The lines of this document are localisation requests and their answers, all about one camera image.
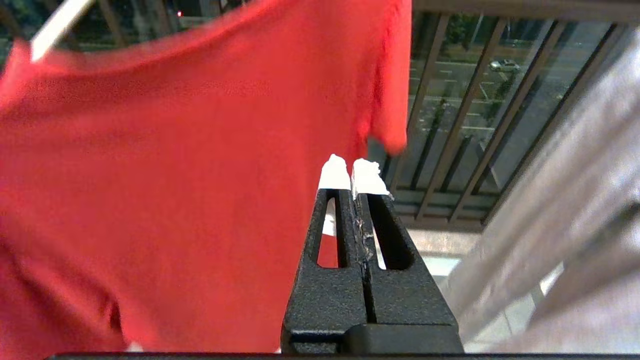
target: red t-shirt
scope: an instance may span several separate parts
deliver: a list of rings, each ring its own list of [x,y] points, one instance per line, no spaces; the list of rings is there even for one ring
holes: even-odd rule
[[[331,153],[405,144],[410,0],[262,0],[0,82],[0,357],[272,352]]]

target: white car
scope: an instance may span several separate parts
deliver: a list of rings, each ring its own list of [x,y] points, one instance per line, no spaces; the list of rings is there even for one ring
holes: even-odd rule
[[[520,66],[513,60],[491,61],[491,63],[489,64],[489,68],[491,68],[493,71],[502,72],[517,72],[520,70]]]

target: balcony railing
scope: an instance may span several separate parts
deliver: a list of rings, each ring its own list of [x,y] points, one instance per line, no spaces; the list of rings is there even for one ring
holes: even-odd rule
[[[57,0],[0,3],[0,58]],[[125,47],[214,19],[243,0],[96,0],[60,44]],[[407,225],[481,231],[633,25],[633,0],[413,0],[407,150],[370,157]]]

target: white hanger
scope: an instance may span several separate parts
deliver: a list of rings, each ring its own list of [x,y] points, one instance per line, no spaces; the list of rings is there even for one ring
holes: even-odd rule
[[[40,60],[56,45],[94,0],[64,0],[31,39],[31,62]]]

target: gray cloth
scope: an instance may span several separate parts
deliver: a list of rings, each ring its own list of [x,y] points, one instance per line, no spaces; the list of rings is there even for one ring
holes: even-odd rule
[[[636,247],[638,241],[625,242],[619,236],[636,238],[636,217],[628,212],[638,203],[639,191],[640,38],[635,34],[627,51],[545,144],[482,238],[449,276],[443,295],[463,341],[473,339],[562,262],[580,266],[561,276],[548,305],[542,306],[546,309],[534,315],[535,324],[500,349],[595,351],[593,337],[611,339],[600,342],[608,349],[617,340],[628,340],[621,334],[625,329],[637,334],[632,330],[640,329],[640,304],[633,298],[640,299],[640,283],[634,271],[640,270],[640,254],[626,254],[622,247]],[[627,223],[617,223],[625,216]],[[611,224],[620,226],[618,235],[604,231]],[[606,239],[617,243],[619,251],[600,248],[601,256],[588,254]],[[597,284],[574,284],[598,272],[609,275]],[[565,293],[562,286],[569,284],[575,288]],[[605,290],[618,292],[607,295]],[[609,312],[628,321],[611,327],[603,319],[603,326],[592,328],[594,323],[585,320],[597,314],[608,317]],[[581,336],[580,329],[590,335]]]

